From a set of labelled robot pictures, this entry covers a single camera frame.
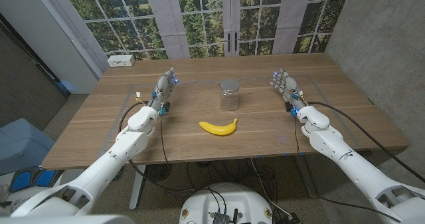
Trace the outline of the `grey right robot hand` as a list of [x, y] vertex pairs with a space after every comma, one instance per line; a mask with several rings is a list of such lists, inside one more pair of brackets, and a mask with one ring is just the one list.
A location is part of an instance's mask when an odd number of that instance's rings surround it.
[[282, 95], [285, 109], [292, 116], [308, 105], [303, 97], [303, 91], [299, 88], [296, 80], [285, 70], [274, 72], [270, 84]]

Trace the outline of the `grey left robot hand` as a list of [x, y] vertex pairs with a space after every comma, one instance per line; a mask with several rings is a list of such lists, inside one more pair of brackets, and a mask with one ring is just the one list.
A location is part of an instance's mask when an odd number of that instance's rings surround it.
[[179, 80], [175, 76], [175, 69], [172, 67], [159, 77], [155, 90], [152, 92], [152, 98], [147, 105], [163, 116], [170, 109], [170, 98], [174, 87]]

